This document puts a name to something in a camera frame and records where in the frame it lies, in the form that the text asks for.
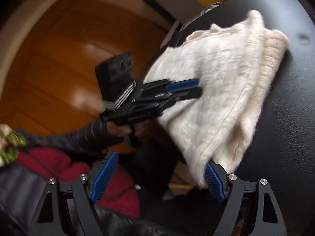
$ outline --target person's arm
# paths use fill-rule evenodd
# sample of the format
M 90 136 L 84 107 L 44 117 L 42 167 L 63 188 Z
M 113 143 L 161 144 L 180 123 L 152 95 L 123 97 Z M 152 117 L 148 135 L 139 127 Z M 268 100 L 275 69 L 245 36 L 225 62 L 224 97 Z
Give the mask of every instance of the person's arm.
M 141 135 L 145 126 L 146 122 L 138 125 L 136 135 Z M 26 147 L 48 146 L 65 151 L 100 152 L 110 145 L 122 143 L 123 137 L 131 131 L 128 126 L 116 126 L 113 122 L 103 123 L 97 118 L 79 130 L 59 135 L 36 135 L 22 129 L 17 132 L 24 136 Z

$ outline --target blue textured pad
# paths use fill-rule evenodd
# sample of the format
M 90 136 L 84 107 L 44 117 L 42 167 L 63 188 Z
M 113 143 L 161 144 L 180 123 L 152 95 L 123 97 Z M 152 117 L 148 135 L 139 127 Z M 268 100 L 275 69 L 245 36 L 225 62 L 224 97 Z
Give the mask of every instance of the blue textured pad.
M 166 86 L 166 90 L 168 92 L 172 92 L 175 90 L 184 89 L 188 87 L 194 87 L 198 85 L 199 85 L 199 79 L 194 78 L 194 79 L 190 79 L 186 81 L 178 81 L 178 82 L 170 83 Z
M 226 199 L 224 195 L 223 184 L 209 163 L 206 165 L 204 180 L 206 181 L 210 193 L 214 199 L 218 200 L 219 202 L 222 202 Z
M 95 203 L 101 199 L 118 165 L 118 154 L 113 153 L 94 181 L 90 200 Z

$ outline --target white cloth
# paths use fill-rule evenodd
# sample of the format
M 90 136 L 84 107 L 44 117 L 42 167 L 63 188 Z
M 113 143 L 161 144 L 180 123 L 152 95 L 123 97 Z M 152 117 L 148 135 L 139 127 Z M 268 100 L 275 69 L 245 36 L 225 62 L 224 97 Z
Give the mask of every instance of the white cloth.
M 192 179 L 205 186 L 210 158 L 232 173 L 251 143 L 264 98 L 289 41 L 250 11 L 230 28 L 213 24 L 167 48 L 145 82 L 199 78 L 200 99 L 178 102 L 158 119 L 183 153 Z

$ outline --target black handle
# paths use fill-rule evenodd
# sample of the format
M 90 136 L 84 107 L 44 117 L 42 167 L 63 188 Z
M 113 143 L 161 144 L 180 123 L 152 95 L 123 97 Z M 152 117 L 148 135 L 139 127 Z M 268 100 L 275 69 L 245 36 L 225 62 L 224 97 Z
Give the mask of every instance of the black handle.
M 134 133 L 136 132 L 136 129 L 135 129 L 135 126 L 134 124 L 130 124 L 129 125 L 132 132 L 129 134 L 129 139 L 130 139 L 130 143 L 131 143 L 131 146 L 133 148 L 138 148 L 141 146 L 141 141 L 134 135 Z

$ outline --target silver bolt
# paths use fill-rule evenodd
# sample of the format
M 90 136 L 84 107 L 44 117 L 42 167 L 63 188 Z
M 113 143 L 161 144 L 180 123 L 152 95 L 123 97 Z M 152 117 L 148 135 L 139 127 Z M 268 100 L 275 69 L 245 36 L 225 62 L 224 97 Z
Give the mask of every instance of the silver bolt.
M 268 184 L 268 181 L 267 181 L 266 179 L 264 179 L 264 178 L 262 178 L 262 179 L 260 180 L 260 182 L 261 182 L 261 184 L 263 184 L 263 185 Z
M 48 180 L 49 184 L 54 184 L 55 182 L 56 182 L 56 179 L 54 179 L 54 178 L 51 178 L 51 179 Z
M 229 179 L 231 179 L 231 180 L 236 180 L 237 179 L 237 176 L 236 175 L 234 175 L 234 174 L 229 174 Z
M 87 175 L 87 174 L 81 174 L 80 175 L 80 179 L 81 180 L 86 180 L 86 179 L 88 179 L 89 178 L 89 176 Z

